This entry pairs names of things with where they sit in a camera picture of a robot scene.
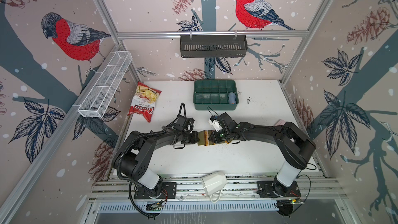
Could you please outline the olive yellow sock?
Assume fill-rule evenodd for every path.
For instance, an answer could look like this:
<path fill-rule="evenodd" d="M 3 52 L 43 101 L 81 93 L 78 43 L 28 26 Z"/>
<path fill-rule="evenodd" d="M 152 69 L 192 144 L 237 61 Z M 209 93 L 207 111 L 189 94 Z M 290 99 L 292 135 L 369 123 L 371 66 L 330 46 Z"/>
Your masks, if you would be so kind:
<path fill-rule="evenodd" d="M 197 142 L 197 145 L 212 146 L 227 143 L 226 140 L 217 140 L 215 136 L 217 136 L 217 132 L 214 130 L 201 131 L 198 133 L 199 141 Z"/>

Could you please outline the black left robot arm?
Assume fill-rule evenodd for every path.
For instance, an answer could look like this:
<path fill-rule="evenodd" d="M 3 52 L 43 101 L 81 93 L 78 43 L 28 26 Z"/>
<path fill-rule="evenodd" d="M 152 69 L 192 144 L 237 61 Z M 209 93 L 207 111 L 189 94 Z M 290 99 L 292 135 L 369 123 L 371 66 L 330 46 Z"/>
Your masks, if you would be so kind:
<path fill-rule="evenodd" d="M 162 177 L 149 168 L 155 150 L 181 143 L 194 145 L 199 142 L 199 133 L 190 127 L 163 126 L 161 131 L 140 133 L 133 131 L 119 148 L 112 166 L 121 180 L 132 182 L 158 195 L 162 188 Z"/>

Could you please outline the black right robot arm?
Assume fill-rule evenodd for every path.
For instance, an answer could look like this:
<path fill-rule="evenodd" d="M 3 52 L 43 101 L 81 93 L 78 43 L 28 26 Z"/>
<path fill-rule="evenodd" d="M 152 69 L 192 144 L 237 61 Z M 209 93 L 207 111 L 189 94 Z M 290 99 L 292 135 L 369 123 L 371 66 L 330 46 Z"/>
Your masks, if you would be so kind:
<path fill-rule="evenodd" d="M 291 187 L 299 173 L 307 168 L 316 149 L 315 143 L 292 122 L 275 126 L 236 123 L 227 113 L 223 113 L 211 116 L 209 123 L 215 129 L 209 137 L 214 143 L 259 141 L 276 145 L 285 161 L 275 178 L 275 189 Z"/>

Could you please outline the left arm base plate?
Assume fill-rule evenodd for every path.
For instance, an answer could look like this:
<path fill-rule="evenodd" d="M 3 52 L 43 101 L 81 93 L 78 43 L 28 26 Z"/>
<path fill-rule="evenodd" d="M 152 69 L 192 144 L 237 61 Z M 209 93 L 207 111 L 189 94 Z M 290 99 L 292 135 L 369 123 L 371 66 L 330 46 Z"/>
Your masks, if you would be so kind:
<path fill-rule="evenodd" d="M 177 183 L 165 182 L 159 183 L 154 189 L 138 185 L 134 190 L 135 200 L 158 200 L 158 199 L 175 199 L 177 191 Z"/>

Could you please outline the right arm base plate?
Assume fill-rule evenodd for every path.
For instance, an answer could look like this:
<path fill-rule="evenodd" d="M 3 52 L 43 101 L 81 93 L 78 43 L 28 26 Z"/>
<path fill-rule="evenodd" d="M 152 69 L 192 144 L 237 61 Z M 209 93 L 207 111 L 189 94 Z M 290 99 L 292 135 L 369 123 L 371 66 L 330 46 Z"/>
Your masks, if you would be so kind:
<path fill-rule="evenodd" d="M 261 198 L 300 198 L 301 193 L 297 182 L 294 180 L 291 186 L 286 187 L 279 181 L 257 181 L 257 194 Z"/>

